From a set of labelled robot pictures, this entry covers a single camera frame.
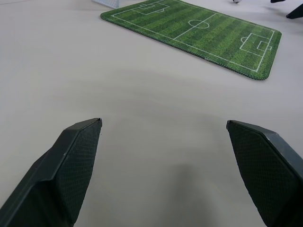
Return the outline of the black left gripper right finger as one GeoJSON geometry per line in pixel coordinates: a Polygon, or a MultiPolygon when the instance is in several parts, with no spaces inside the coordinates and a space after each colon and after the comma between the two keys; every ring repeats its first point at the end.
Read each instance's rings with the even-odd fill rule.
{"type": "Polygon", "coordinates": [[[278,133],[226,124],[244,185],[267,227],[303,227],[303,158],[278,133]]]}

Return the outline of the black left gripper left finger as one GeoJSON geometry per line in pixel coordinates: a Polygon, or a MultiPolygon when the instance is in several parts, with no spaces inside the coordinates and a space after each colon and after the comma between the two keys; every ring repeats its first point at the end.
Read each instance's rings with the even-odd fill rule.
{"type": "Polygon", "coordinates": [[[74,227],[92,177],[101,128],[101,118],[93,118],[63,130],[0,208],[0,227],[74,227]]]}

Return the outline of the green soccer field mat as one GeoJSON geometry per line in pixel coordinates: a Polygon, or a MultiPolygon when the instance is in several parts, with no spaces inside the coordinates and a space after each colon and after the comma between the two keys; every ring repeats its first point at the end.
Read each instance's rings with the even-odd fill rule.
{"type": "Polygon", "coordinates": [[[182,0],[146,0],[101,19],[255,80],[266,80],[280,31],[182,0]]]}

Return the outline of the white miniature goal net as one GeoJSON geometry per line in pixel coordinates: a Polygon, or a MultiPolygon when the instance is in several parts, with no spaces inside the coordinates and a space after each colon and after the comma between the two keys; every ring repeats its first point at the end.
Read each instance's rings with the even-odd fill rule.
{"type": "Polygon", "coordinates": [[[110,7],[112,9],[118,9],[125,0],[91,0],[92,2],[110,7]]]}

